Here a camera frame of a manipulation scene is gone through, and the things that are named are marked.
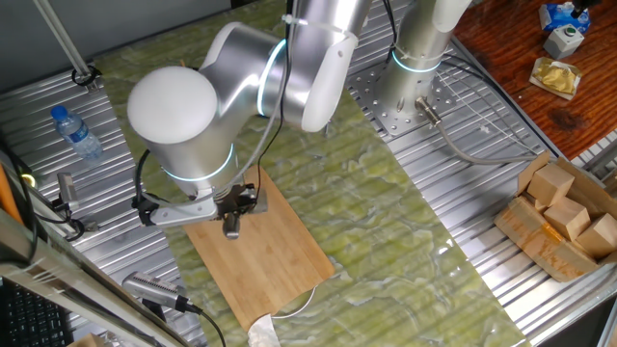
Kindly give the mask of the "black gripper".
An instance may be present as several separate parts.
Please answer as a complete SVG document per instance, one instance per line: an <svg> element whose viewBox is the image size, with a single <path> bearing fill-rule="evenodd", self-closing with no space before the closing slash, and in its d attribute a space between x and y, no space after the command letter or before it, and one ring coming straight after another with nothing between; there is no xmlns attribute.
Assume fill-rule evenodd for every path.
<svg viewBox="0 0 617 347"><path fill-rule="evenodd" d="M255 185L233 185L224 197L215 199L215 203L217 219L221 221L226 221L229 214L253 214L257 207Z"/></svg>

